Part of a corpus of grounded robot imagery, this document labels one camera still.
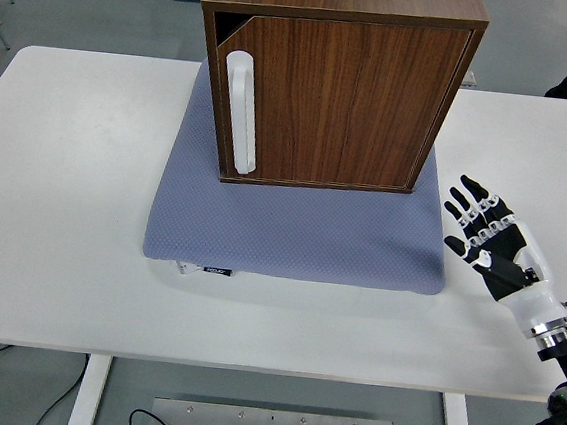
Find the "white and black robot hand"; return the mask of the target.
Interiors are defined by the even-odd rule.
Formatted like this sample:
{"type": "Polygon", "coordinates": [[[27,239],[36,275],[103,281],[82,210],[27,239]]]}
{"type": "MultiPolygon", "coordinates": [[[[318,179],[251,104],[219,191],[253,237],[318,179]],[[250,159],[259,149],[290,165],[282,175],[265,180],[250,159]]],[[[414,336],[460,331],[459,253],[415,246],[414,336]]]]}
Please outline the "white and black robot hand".
{"type": "Polygon", "coordinates": [[[444,243],[477,271],[492,298],[508,308],[520,331],[542,349],[567,340],[567,313],[553,292],[552,272],[529,228],[502,198],[466,175],[444,202],[464,237],[444,243]]]}

